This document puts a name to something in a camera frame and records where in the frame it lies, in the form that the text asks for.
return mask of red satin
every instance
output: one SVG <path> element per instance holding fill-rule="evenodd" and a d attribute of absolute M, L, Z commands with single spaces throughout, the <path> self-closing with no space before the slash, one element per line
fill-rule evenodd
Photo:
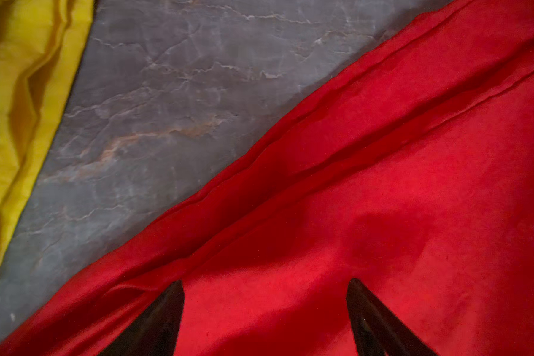
<path fill-rule="evenodd" d="M 441 356 L 534 355 L 534 0 L 419 16 L 0 355 L 95 355 L 177 279 L 175 356 L 355 355 L 352 277 Z"/>

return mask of yellow cloth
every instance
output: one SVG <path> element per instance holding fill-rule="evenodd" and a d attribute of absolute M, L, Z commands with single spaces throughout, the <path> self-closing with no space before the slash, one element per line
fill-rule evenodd
<path fill-rule="evenodd" d="M 0 4 L 0 264 L 61 120 L 93 1 Z"/>

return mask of stone surface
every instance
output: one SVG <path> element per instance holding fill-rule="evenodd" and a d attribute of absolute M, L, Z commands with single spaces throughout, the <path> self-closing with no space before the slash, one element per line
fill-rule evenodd
<path fill-rule="evenodd" d="M 447 2 L 100 0 L 0 269 L 0 341 L 331 76 Z"/>

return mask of red cloth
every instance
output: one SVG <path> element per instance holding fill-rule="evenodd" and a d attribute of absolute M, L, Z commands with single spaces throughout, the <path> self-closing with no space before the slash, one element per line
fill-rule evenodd
<path fill-rule="evenodd" d="M 534 355 L 534 0 L 419 16 L 0 355 L 95 355 L 177 279 L 175 356 L 355 355 L 352 277 L 441 356 Z"/>

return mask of fabric fold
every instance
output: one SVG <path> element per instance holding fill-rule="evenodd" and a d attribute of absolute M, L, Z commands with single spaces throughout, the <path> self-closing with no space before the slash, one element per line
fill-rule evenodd
<path fill-rule="evenodd" d="M 93 0 L 0 4 L 0 264 L 65 108 Z"/>
<path fill-rule="evenodd" d="M 178 279 L 175 355 L 354 355 L 352 277 L 441 355 L 534 354 L 534 0 L 420 15 L 0 355 L 95 355 Z"/>

